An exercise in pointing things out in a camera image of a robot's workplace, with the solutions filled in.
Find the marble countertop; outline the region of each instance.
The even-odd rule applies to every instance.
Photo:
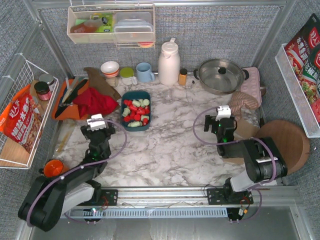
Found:
[[[198,114],[226,105],[231,95],[218,96],[206,92],[193,77],[187,78],[186,86],[165,86],[156,79],[152,83],[139,82],[131,86],[120,82],[116,90],[121,95],[133,90],[150,93],[152,120],[146,131],[127,132],[126,148],[118,157],[111,159],[103,173],[95,178],[102,186],[221,186],[227,178],[245,169],[244,165],[224,162],[215,146],[202,144],[192,131]],[[243,109],[242,117],[258,125],[255,111]],[[120,110],[107,118],[118,122]],[[204,122],[203,115],[196,123],[197,134],[207,142],[217,142],[213,133],[203,131]],[[80,131],[84,124],[84,121],[76,123],[64,150],[54,155],[70,168],[79,164],[88,148],[89,141]],[[124,139],[124,133],[116,128],[116,134],[109,141],[113,155],[121,148]]]

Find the white kettle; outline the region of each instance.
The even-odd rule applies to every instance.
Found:
[[[175,38],[162,44],[158,63],[158,77],[163,85],[171,86],[178,82],[180,72],[179,47]]]

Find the kettle lid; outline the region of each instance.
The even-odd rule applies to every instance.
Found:
[[[175,43],[175,38],[171,38],[170,41],[165,42],[164,44],[162,44],[161,47],[161,52],[163,52],[164,54],[176,54],[179,50],[178,44]]]

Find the round wooden board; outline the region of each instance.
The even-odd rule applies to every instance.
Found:
[[[260,128],[255,137],[273,139],[287,165],[288,175],[302,168],[309,157],[309,139],[300,127],[291,122],[270,121]]]

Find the wall shelf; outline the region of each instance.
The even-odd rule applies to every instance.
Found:
[[[155,6],[153,4],[144,4],[138,7],[132,4],[126,8],[118,5],[80,5],[70,6],[68,8],[67,35],[75,44],[101,44],[115,43],[118,48],[126,47],[124,44],[130,44],[130,48],[140,48],[139,43],[149,43],[156,41],[156,23]],[[71,33],[71,28],[75,25],[76,19],[90,19],[90,15],[97,14],[116,14],[130,12],[148,12],[151,14],[151,24],[153,31],[143,32],[94,32],[94,33]]]
[[[14,79],[14,84],[11,88],[9,95],[6,97],[1,107],[1,112],[8,105],[8,103],[11,102],[13,96],[20,89],[22,89],[28,84],[31,84],[31,82],[34,80],[34,74],[31,69],[31,66],[38,68],[39,70],[41,70],[46,74],[48,73],[43,69],[41,69],[40,67],[38,67],[37,65],[35,65],[34,63],[25,59],[25,63],[23,67],[19,71],[19,74],[16,77],[16,79]],[[28,153],[19,143],[11,140],[7,136],[5,136],[2,132],[0,133],[0,168],[29,169],[31,167],[38,145],[39,145],[39,141],[41,140],[41,136],[39,136],[40,135],[39,133],[41,130],[45,128],[52,105],[55,101],[55,96],[58,91],[59,81],[56,77],[54,78],[54,80],[55,80],[55,83],[54,83],[54,89],[52,91],[52,96],[48,101],[48,103],[45,104],[46,105],[45,113],[42,118],[40,128],[38,130],[37,136],[35,138],[35,141],[30,153]]]
[[[298,78],[291,67],[284,48],[286,45],[287,44],[282,44],[279,52],[275,56],[275,61],[281,71],[306,136],[308,138],[320,138],[320,126],[300,86]]]

